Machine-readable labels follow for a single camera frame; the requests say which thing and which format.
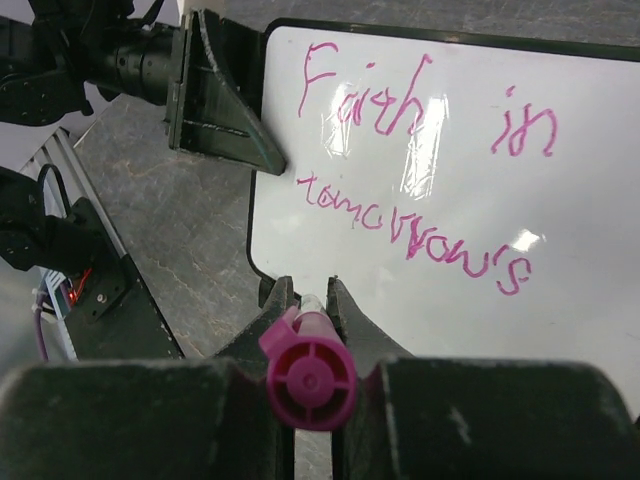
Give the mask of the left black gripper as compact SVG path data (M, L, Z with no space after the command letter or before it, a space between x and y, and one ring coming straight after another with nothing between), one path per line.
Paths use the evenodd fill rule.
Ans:
M196 61L196 35L203 54ZM265 34L209 9L194 9L173 34L165 120L169 148L271 175L286 160L257 118Z

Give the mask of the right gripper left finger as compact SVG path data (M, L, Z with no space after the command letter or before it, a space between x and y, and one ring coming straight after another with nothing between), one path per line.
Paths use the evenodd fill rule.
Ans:
M295 302L262 284L260 313L200 360L17 369L1 385L5 479L290 479L294 433L274 416L257 341Z

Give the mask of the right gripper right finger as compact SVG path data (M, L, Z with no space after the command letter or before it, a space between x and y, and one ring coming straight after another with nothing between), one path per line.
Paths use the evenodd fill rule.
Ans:
M327 311L356 362L334 432L337 479L635 479L639 430L609 379L579 362L415 357L331 278Z

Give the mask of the magenta whiteboard marker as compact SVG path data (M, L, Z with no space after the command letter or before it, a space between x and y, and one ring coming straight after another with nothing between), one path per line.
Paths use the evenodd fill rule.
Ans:
M301 297L259 338L268 359L266 389L272 410L287 426L335 431L356 403L354 359L320 299Z

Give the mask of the white whiteboard black frame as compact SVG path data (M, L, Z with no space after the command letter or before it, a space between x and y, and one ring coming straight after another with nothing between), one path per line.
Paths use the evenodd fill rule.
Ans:
M570 359L639 409L639 51L282 20L248 256L416 355Z

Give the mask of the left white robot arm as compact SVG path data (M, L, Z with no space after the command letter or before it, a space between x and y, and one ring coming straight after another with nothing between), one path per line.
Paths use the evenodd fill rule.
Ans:
M265 37L209 9L179 26L161 3L136 17L130 1L34 1L34 19L1 21L1 119L41 127L91 115L87 85L165 110L169 146L272 175L286 160L259 118Z

